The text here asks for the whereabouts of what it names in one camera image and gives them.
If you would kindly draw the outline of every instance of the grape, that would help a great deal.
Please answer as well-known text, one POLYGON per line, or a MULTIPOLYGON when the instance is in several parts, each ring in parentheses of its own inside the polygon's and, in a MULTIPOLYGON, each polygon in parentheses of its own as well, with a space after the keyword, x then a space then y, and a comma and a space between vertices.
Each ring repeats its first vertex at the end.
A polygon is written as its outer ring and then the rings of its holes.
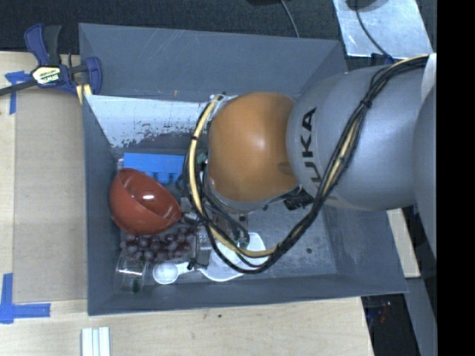
POLYGON ((150 249, 154 252, 157 252, 159 251, 160 249, 163 249, 163 246, 162 246, 162 243, 157 243, 157 242, 154 242, 150 245, 150 249))
POLYGON ((173 239, 174 239, 174 235, 173 235, 173 234, 166 234, 166 235, 165 235, 165 241, 166 241, 167 243, 172 242, 173 239))
POLYGON ((150 240, 146 237, 139 238, 139 247, 148 248, 150 246, 150 240))
POLYGON ((177 251, 182 251, 183 253, 186 253, 190 251, 191 245, 189 243, 181 243, 180 246, 177 248, 177 251))
POLYGON ((167 250, 169 251, 174 251, 178 247, 178 244, 176 241, 171 241, 167 246, 167 250))
POLYGON ((195 239, 195 237, 194 237, 193 234, 189 234, 189 235, 186 236, 186 242, 187 242, 188 244, 192 244, 192 243, 194 243, 195 241, 196 241, 196 239, 195 239))
POLYGON ((157 263, 162 263, 163 261, 166 261, 167 256, 168 256, 168 252, 164 249, 160 249, 157 252, 157 256, 155 256, 154 261, 156 261, 157 263))
POLYGON ((180 227, 178 227, 178 231, 182 234, 185 234, 188 231, 188 227, 186 225, 181 225, 180 227))
POLYGON ((178 249, 175 252, 173 252, 173 257, 174 258, 180 258, 182 256, 183 256, 183 252, 178 250, 178 249))
POLYGON ((127 242, 135 241, 135 235, 134 234, 126 234, 125 235, 125 241, 127 241, 127 242))
POLYGON ((152 252, 152 251, 143 252, 143 256, 144 256, 146 261, 152 261, 155 257, 154 252, 152 252))
POLYGON ((143 252, 141 251, 137 251, 134 253, 134 255, 132 256, 135 260, 138 260, 139 258, 141 258, 143 256, 143 252))
POLYGON ((181 244, 186 240, 185 234, 182 234, 181 232, 177 233, 174 235, 174 240, 178 243, 181 244))
POLYGON ((127 252, 130 253, 130 254, 135 253, 138 249, 139 249, 139 247, 136 246, 135 244, 127 245, 127 252))

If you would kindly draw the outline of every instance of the blue tape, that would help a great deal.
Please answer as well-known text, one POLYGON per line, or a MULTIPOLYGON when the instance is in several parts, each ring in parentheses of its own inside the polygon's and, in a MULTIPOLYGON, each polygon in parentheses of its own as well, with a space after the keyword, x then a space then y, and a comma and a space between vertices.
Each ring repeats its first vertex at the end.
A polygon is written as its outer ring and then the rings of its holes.
POLYGON ((50 317, 51 303, 31 303, 16 305, 12 303, 13 273, 3 275, 1 287, 0 323, 11 324, 24 317, 50 317))
POLYGON ((175 182, 183 172, 185 156, 125 153, 124 168, 133 168, 155 178, 162 185, 175 182))
MULTIPOLYGON (((19 82, 27 82, 32 79, 29 73, 24 71, 14 71, 12 73, 6 73, 5 78, 11 85, 15 85, 19 82)), ((12 92, 10 95, 10 115, 16 112, 16 92, 12 92)))

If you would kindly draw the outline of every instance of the wooden table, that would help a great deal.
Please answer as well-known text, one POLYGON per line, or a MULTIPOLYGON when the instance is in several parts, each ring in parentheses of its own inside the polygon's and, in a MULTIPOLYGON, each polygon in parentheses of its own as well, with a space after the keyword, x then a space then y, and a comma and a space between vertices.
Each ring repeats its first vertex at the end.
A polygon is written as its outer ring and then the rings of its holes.
MULTIPOLYGON (((9 71, 29 71, 28 53, 0 52, 9 71)), ((0 98, 0 272, 13 270, 15 115, 0 98)), ((406 277, 419 270, 400 211, 389 213, 406 277)), ((0 355, 80 355, 81 330, 108 326, 113 355, 373 355, 358 297, 267 306, 87 315, 87 302, 51 303, 50 317, 0 324, 0 355)))

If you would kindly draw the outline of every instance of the blue block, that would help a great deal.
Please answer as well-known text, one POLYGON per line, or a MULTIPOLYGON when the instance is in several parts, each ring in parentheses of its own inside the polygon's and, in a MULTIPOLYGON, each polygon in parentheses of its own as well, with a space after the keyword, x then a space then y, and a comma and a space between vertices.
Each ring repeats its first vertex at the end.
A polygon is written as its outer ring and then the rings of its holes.
POLYGON ((175 182, 183 172, 185 156, 125 153, 124 168, 133 168, 155 178, 162 185, 175 182))
POLYGON ((13 273, 3 275, 1 287, 0 323, 11 324, 16 318, 50 317, 51 303, 15 305, 12 303, 13 273))

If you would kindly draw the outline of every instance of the blue clamp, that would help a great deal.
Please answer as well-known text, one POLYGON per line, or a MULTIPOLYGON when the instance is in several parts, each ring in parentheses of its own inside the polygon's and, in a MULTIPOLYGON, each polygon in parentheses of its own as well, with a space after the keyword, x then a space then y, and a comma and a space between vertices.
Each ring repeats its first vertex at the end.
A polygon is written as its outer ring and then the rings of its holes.
POLYGON ((16 305, 12 303, 13 273, 3 275, 1 287, 0 323, 11 324, 24 317, 50 317, 51 303, 16 305))
MULTIPOLYGON (((16 85, 19 82, 26 82, 32 79, 29 73, 24 71, 14 71, 12 73, 6 73, 5 78, 12 85, 16 85)), ((10 115, 16 112, 16 92, 12 92, 10 95, 10 115)))
POLYGON ((102 85, 102 72, 97 57, 89 57, 86 61, 85 66, 67 68, 65 65, 61 65, 61 58, 57 53, 57 42, 59 31, 61 26, 59 25, 48 25, 45 26, 42 23, 35 24, 34 26, 28 28, 24 33, 24 41, 27 45, 28 51, 32 53, 36 61, 38 62, 38 67, 31 72, 31 75, 35 73, 39 68, 42 67, 57 67, 60 69, 60 78, 56 81, 38 83, 38 87, 41 88, 56 88, 64 92, 70 93, 72 95, 77 95, 77 83, 72 80, 72 75, 76 71, 88 71, 89 73, 89 85, 91 91, 94 94, 98 94, 102 85))
POLYGON ((175 183, 183 172, 185 156, 124 153, 124 168, 133 168, 155 178, 162 185, 175 183))

